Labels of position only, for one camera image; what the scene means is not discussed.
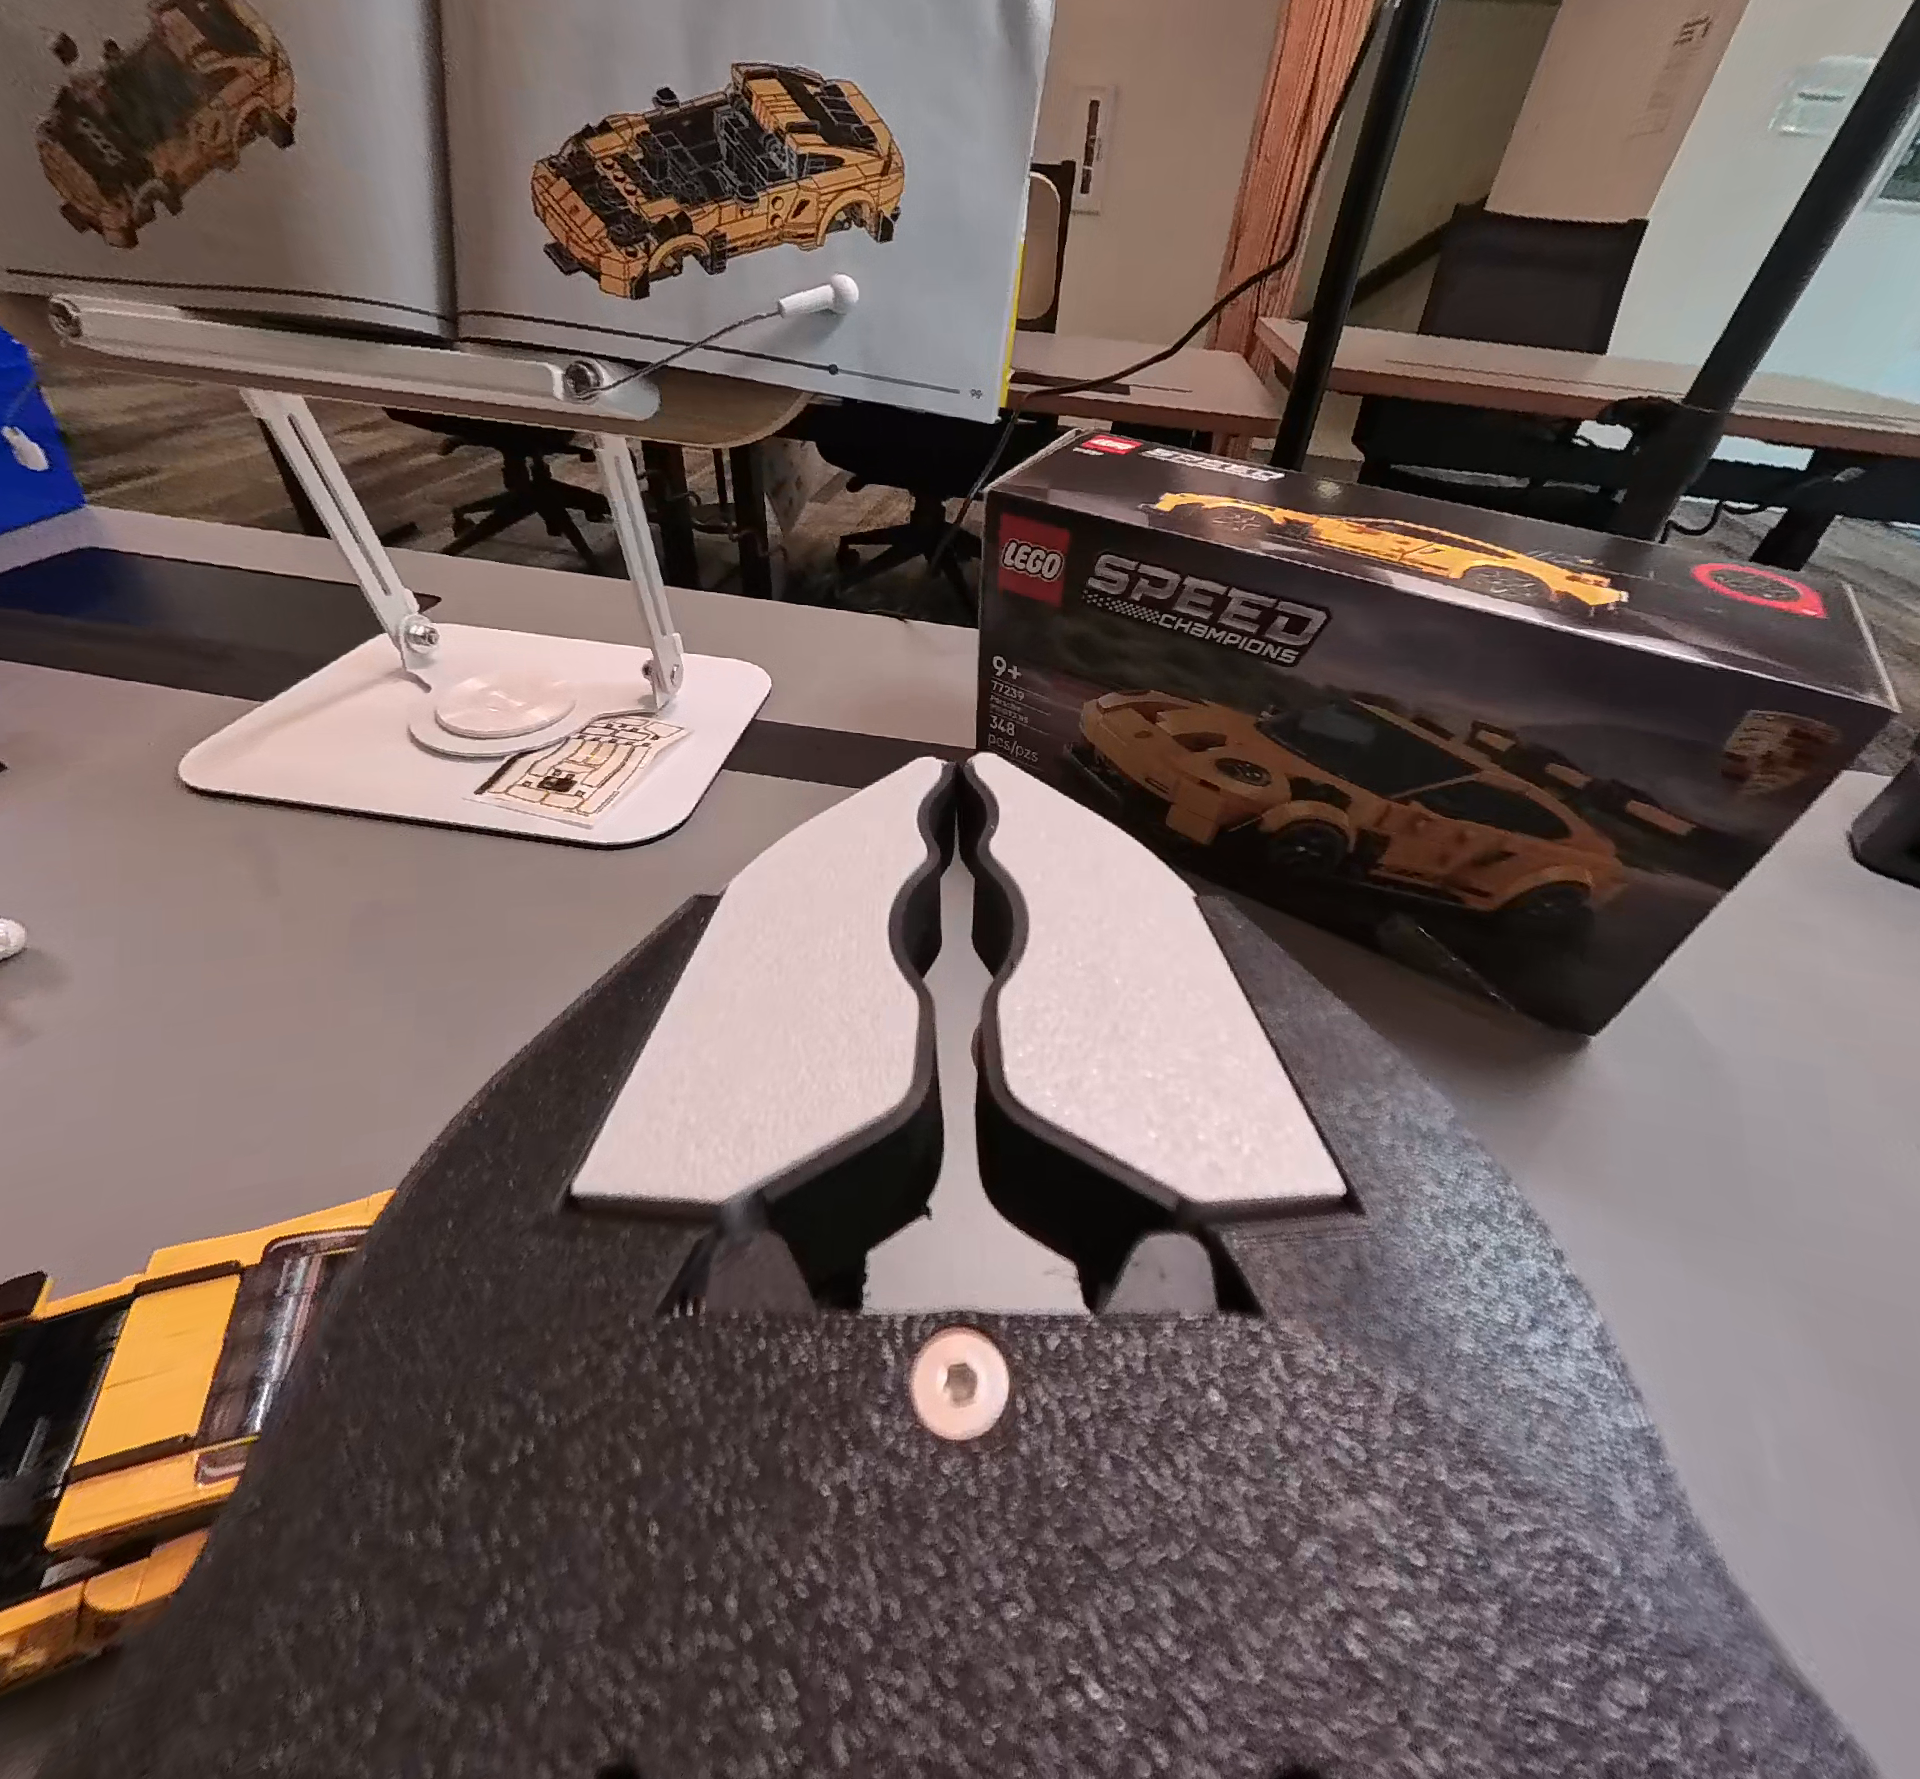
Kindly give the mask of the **white book stand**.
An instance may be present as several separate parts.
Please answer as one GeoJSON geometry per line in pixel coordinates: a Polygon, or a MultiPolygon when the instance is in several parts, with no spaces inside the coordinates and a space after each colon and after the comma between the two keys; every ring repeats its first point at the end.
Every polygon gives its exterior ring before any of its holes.
{"type": "Polygon", "coordinates": [[[698,808],[773,682],[755,663],[689,656],[648,527],[634,445],[690,443],[698,399],[680,369],[697,344],[637,366],[607,354],[429,343],[220,319],[86,293],[43,300],[42,324],[117,369],[240,392],[286,455],[377,621],[377,633],[274,696],[178,765],[193,791],[570,846],[628,850],[698,808]],[[442,624],[402,580],[323,436],[312,400],[588,440],[628,557],[640,643],[442,624]],[[508,759],[607,711],[687,728],[684,740],[595,829],[514,817],[469,795],[508,759]]]}

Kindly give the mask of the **lego instruction booklet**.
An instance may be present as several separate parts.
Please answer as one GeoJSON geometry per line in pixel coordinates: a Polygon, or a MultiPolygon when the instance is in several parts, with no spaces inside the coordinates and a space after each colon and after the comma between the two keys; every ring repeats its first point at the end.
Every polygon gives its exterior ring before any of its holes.
{"type": "Polygon", "coordinates": [[[4,0],[4,289],[253,387],[997,415],[1055,0],[4,0]]]}

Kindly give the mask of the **black office chair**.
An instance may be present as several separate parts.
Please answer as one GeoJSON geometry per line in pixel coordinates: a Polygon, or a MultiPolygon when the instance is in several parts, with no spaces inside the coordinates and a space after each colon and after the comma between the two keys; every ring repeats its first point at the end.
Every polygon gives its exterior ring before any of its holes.
{"type": "MultiPolygon", "coordinates": [[[[684,450],[640,443],[634,445],[634,458],[663,577],[672,586],[698,591],[703,568],[684,450]]],[[[607,498],[595,485],[563,481],[555,459],[591,463],[591,452],[549,448],[501,453],[502,491],[452,510],[452,538],[442,553],[480,553],[505,564],[626,580],[628,557],[607,498]]]]}
{"type": "Polygon", "coordinates": [[[968,621],[978,615],[978,580],[970,574],[982,542],[949,516],[966,513],[997,477],[1014,470],[1051,441],[1054,424],[1003,417],[970,422],[906,413],[869,403],[814,404],[804,415],[804,437],[831,468],[848,473],[848,491],[892,489],[911,496],[900,525],[848,534],[835,547],[835,591],[886,577],[923,560],[931,578],[944,580],[968,621]]]}
{"type": "MultiPolygon", "coordinates": [[[[1605,355],[1647,221],[1563,221],[1459,208],[1443,237],[1420,333],[1605,355]]],[[[1624,455],[1575,421],[1431,400],[1361,400],[1367,489],[1458,498],[1526,519],[1595,525],[1624,455]]]]}

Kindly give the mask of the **large blue storage bin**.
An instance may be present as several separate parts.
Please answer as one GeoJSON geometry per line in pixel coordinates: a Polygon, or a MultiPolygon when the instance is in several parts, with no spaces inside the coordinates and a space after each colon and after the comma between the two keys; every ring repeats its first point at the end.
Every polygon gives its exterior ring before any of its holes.
{"type": "Polygon", "coordinates": [[[27,346],[2,331],[2,568],[42,552],[86,508],[67,441],[27,346]]]}

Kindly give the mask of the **brown office desk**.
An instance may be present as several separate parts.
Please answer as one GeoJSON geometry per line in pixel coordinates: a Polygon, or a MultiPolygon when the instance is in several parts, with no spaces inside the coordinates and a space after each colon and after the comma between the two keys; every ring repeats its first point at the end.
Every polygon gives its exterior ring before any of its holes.
{"type": "MultiPolygon", "coordinates": [[[[1344,329],[1333,368],[1333,393],[1408,400],[1467,413],[1516,417],[1519,436],[1487,437],[1479,422],[1435,422],[1437,437],[1411,443],[1406,466],[1509,481],[1545,481],[1615,494],[1634,461],[1632,418],[1644,406],[1677,404],[1694,372],[1458,337],[1344,329]]],[[[1916,529],[1919,408],[1914,399],[1878,396],[1825,379],[1754,376],[1722,427],[1736,443],[1789,450],[1802,463],[1715,455],[1693,496],[1783,513],[1761,542],[1764,564],[1808,564],[1838,519],[1916,529]]]]}
{"type": "Polygon", "coordinates": [[[1272,440],[1283,400],[1235,351],[1189,346],[1149,368],[1138,366],[1139,351],[1109,337],[1017,331],[1011,400],[1025,417],[1195,436],[1219,455],[1272,440]]]}

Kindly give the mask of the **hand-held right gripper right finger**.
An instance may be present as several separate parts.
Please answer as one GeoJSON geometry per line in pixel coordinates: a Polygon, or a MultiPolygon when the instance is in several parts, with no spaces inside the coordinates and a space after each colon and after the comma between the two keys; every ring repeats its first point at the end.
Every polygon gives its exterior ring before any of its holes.
{"type": "Polygon", "coordinates": [[[1197,892],[1020,768],[962,772],[976,951],[978,1151],[997,1207],[1066,1231],[1068,1198],[1176,1224],[1333,1212],[1349,1182],[1197,892]]]}

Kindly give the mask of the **wooden post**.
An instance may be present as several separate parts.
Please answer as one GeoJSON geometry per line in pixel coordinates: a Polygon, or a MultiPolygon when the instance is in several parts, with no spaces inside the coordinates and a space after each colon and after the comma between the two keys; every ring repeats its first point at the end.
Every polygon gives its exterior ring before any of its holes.
{"type": "Polygon", "coordinates": [[[1215,293],[1278,261],[1318,183],[1307,173],[1377,0],[1283,0],[1215,293]]]}

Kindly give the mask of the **yellow lego car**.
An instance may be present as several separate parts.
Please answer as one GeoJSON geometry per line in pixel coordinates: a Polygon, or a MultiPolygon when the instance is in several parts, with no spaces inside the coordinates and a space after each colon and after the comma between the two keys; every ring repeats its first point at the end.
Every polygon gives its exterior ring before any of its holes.
{"type": "Polygon", "coordinates": [[[181,1243],[67,1298],[39,1271],[4,1282],[4,1694],[97,1660],[178,1596],[390,1200],[181,1243]]]}

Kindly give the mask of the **black object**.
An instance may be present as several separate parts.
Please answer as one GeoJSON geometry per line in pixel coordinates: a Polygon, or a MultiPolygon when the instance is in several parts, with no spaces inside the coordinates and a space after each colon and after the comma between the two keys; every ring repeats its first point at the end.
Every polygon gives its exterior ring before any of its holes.
{"type": "Polygon", "coordinates": [[[1853,862],[1865,872],[1919,887],[1919,736],[1912,738],[1905,762],[1861,810],[1846,834],[1853,862]]]}

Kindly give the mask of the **sticker sheet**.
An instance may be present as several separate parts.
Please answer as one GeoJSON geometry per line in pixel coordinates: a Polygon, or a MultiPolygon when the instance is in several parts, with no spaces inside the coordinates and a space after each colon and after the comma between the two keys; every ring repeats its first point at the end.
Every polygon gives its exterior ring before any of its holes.
{"type": "Polygon", "coordinates": [[[684,727],[658,715],[607,711],[572,736],[508,759],[469,798],[514,817],[595,829],[684,736],[684,727]]]}

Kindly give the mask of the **lego set box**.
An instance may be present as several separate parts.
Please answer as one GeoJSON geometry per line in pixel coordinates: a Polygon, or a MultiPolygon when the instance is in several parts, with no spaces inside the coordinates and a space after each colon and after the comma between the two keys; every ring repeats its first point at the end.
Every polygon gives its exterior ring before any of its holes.
{"type": "Polygon", "coordinates": [[[1846,586],[1699,549],[1111,433],[984,505],[980,750],[1565,1034],[1897,711],[1846,586]]]}

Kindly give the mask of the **black metal pole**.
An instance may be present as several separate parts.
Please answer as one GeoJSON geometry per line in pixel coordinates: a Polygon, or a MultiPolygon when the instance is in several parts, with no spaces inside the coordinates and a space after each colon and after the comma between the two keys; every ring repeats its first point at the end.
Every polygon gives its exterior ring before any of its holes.
{"type": "Polygon", "coordinates": [[[1380,64],[1356,131],[1355,157],[1341,194],[1289,399],[1269,458],[1274,468],[1304,468],[1333,381],[1338,343],[1356,300],[1361,263],[1439,6],[1441,0],[1382,3],[1380,14],[1387,18],[1387,28],[1380,47],[1380,64]]]}
{"type": "Polygon", "coordinates": [[[1615,535],[1647,544],[1663,538],[1836,237],[1873,191],[1884,162],[1900,151],[1916,95],[1919,3],[1892,33],[1686,396],[1654,408],[1635,430],[1615,535]]]}

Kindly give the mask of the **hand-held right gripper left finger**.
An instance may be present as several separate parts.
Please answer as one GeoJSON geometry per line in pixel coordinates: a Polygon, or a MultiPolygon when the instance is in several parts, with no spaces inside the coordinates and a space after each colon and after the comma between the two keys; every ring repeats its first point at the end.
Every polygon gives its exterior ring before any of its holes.
{"type": "Polygon", "coordinates": [[[719,894],[580,1162],[588,1207],[719,1216],[908,1126],[936,1087],[958,769],[913,759],[719,894]]]}

